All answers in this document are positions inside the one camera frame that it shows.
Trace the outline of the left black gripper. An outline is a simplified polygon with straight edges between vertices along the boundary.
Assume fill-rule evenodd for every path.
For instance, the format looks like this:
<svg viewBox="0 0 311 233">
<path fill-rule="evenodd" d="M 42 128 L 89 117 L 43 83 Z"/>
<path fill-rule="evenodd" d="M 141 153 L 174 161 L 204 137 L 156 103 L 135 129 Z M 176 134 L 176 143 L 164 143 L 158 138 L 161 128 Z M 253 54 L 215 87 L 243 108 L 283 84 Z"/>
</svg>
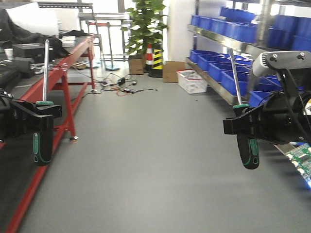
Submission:
<svg viewBox="0 0 311 233">
<path fill-rule="evenodd" d="M 62 106 L 17 99 L 0 89 L 0 142 L 9 137 L 52 130 L 54 119 L 62 116 Z"/>
</svg>

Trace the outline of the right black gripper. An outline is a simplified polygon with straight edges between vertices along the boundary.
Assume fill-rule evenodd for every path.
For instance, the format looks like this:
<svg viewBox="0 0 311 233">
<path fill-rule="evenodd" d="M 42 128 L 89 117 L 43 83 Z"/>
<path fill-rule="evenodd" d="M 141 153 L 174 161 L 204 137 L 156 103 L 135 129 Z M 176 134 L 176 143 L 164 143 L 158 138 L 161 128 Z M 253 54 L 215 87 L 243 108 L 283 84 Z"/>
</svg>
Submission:
<svg viewBox="0 0 311 233">
<path fill-rule="evenodd" d="M 311 94 L 306 91 L 289 96 L 281 90 L 270 93 L 257 107 L 234 106 L 235 116 L 223 120 L 224 134 L 241 134 L 273 143 L 310 143 L 310 99 Z"/>
</svg>

